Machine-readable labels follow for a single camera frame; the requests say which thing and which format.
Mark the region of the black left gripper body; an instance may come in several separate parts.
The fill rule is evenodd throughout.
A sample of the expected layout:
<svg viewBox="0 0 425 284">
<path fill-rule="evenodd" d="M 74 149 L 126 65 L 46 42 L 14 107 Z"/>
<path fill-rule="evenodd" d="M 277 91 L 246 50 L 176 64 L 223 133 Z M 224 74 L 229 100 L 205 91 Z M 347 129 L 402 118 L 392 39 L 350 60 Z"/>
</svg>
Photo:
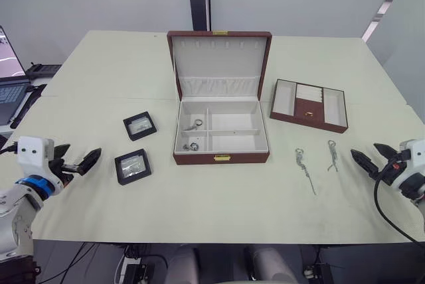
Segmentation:
<svg viewBox="0 0 425 284">
<path fill-rule="evenodd" d="M 79 174 L 76 165 L 66 165 L 63 158 L 55 158 L 48 163 L 49 169 L 59 178 L 63 187 L 66 187 L 74 178 L 74 174 Z"/>
</svg>

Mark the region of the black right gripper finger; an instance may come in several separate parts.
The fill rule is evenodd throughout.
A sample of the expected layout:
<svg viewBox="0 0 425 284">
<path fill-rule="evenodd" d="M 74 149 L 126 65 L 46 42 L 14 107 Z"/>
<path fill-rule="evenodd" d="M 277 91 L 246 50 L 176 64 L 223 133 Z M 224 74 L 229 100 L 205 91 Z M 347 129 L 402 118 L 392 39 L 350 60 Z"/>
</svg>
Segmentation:
<svg viewBox="0 0 425 284">
<path fill-rule="evenodd" d="M 382 143 L 374 143 L 373 144 L 375 149 L 384 157 L 386 158 L 388 161 L 391 159 L 394 159 L 394 157 L 396 156 L 396 150 L 393 149 L 391 146 L 389 145 L 385 145 Z"/>
<path fill-rule="evenodd" d="M 351 149 L 353 160 L 367 172 L 370 178 L 377 178 L 377 166 L 364 153 Z"/>
</svg>

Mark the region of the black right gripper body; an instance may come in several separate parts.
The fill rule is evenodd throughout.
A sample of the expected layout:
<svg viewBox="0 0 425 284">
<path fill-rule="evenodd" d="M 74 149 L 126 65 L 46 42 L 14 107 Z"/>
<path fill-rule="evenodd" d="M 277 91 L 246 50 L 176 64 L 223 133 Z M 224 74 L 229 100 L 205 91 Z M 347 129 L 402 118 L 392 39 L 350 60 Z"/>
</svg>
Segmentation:
<svg viewBox="0 0 425 284">
<path fill-rule="evenodd" d="M 404 161 L 399 153 L 381 153 L 388 160 L 389 168 L 379 171 L 375 180 L 391 185 L 404 172 Z"/>
</svg>

